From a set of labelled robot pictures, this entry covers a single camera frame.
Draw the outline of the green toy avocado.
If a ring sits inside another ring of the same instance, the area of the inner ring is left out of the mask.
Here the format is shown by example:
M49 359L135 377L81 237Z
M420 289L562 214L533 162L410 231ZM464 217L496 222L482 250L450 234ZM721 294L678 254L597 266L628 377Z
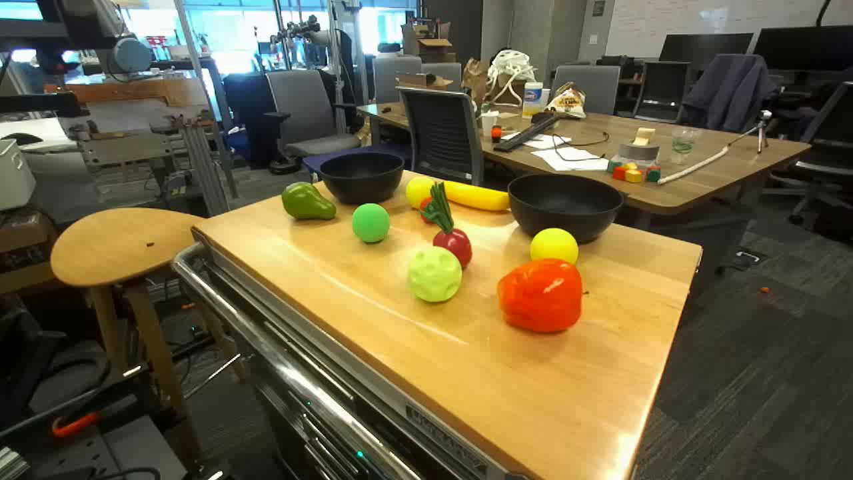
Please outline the green toy avocado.
M282 207L300 218L333 218L336 217L336 205L320 194L320 189L309 181L293 181L282 189Z

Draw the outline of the green smooth toy ball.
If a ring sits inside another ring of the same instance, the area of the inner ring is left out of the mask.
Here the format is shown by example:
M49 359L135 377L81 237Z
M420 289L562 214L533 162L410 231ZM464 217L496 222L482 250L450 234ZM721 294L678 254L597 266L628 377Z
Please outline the green smooth toy ball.
M364 203L353 211L353 231L360 243L373 245L389 234L389 214L378 203Z

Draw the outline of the yellow toy banana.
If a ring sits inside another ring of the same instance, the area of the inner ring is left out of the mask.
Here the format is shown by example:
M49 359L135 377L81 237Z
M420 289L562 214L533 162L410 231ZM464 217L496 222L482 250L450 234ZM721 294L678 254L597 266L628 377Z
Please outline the yellow toy banana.
M436 179L410 175L405 181L405 199L410 207L425 207L432 198ZM504 189L445 181L445 198L450 205L464 205L476 211L504 214L509 207L509 194Z

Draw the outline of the grey office chair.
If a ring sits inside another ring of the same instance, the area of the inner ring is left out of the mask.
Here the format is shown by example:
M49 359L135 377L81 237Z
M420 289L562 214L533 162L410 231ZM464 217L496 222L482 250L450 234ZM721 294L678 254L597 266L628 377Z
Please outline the grey office chair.
M288 159L332 155L358 147L358 135L348 129L328 98L324 74L316 69L286 69L268 74L278 119L278 150Z

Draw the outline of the red toy radish with leaves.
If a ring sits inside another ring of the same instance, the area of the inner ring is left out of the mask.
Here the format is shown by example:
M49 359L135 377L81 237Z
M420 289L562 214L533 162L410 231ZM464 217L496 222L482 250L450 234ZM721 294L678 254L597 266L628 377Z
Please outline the red toy radish with leaves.
M470 243L468 231L458 229L453 222L445 183L436 181L430 187L430 198L432 198L430 217L432 217L432 223L437 227L437 234L432 237L432 243L441 249L449 249L458 258L461 266L470 266L472 243Z

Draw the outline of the light green dimpled toy ball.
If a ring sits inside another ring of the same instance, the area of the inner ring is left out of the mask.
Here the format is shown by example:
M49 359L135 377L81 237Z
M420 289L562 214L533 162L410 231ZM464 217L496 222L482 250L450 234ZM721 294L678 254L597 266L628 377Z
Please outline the light green dimpled toy ball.
M422 249L408 261L408 289L420 301L441 305L458 294L461 265L437 245Z

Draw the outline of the red orange toy pepper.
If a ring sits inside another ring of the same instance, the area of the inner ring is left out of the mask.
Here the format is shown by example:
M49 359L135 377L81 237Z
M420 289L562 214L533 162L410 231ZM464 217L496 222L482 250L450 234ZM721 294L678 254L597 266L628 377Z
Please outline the red orange toy pepper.
M533 334L562 334L582 318L582 271L557 258L529 261L500 281L504 321Z

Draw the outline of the large wooden office table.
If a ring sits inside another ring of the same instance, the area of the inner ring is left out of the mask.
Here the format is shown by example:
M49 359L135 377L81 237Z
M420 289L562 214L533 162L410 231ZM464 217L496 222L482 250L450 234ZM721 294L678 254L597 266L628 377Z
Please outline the large wooden office table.
M760 141L748 134L682 129L614 115L560 119L554 134L568 135L574 147L588 150L592 157L614 157L640 129L656 130L653 143L658 147L658 181L622 181L606 170L588 170L588 179L614 183L628 194L632 207L658 217L690 211L698 203L722 194L750 203L773 169L781 169L808 153L806 141Z

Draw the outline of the dark mesh office chair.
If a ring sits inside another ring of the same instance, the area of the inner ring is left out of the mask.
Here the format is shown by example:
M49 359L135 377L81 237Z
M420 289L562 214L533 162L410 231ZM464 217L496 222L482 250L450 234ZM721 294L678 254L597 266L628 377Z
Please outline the dark mesh office chair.
M461 91L404 87L410 169L464 183L482 181L482 141L472 101Z

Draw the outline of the round wooden stool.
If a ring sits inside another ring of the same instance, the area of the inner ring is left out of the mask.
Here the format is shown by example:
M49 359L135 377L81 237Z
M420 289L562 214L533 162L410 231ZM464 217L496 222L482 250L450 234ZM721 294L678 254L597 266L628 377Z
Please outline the round wooden stool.
M116 294L124 294L131 305L136 334L154 377L158 399L176 417L176 425L168 427L165 434L188 467L201 467L202 451L144 281L193 245L196 223L198 217L178 211L108 207L77 218L51 249L53 277L87 290L116 374L131 365L127 339L119 330Z

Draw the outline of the white papers on table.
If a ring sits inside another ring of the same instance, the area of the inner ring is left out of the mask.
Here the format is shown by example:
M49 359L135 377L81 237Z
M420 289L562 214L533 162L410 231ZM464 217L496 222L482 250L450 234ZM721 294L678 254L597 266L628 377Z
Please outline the white papers on table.
M529 141L529 150L542 157L553 170L588 170L588 173L604 173L608 169L608 159L574 147L566 135L542 134Z

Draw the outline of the black bowl near pepper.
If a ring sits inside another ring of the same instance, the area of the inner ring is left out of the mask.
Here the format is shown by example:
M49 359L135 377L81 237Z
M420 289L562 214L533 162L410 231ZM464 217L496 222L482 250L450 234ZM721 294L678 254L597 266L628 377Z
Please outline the black bowl near pepper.
M617 222L625 205L618 189L568 173L517 175L508 191L509 211L529 237L560 227L580 243L592 243Z

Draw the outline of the yellow toy lemon ball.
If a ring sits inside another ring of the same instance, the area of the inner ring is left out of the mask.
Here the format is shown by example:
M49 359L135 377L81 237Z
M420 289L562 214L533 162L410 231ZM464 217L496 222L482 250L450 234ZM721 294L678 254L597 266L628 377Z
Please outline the yellow toy lemon ball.
M529 255L533 261L557 258L557 261L576 265L580 261L580 243L568 229L548 227L533 234L533 241L529 245Z

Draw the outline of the colourful toy blocks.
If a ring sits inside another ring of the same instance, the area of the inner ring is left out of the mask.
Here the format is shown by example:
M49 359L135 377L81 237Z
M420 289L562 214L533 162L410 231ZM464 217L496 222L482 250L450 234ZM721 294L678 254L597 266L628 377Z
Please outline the colourful toy blocks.
M630 181L630 183L658 183L661 169L656 166L637 166L637 162L612 162L612 179Z

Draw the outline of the black bowl near avocado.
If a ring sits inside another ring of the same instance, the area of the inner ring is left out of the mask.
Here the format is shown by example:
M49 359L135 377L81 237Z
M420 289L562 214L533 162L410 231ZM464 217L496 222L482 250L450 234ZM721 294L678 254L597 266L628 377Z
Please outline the black bowl near avocado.
M382 150L358 150L326 159L320 175L333 198L348 205L384 203L398 191L404 159Z

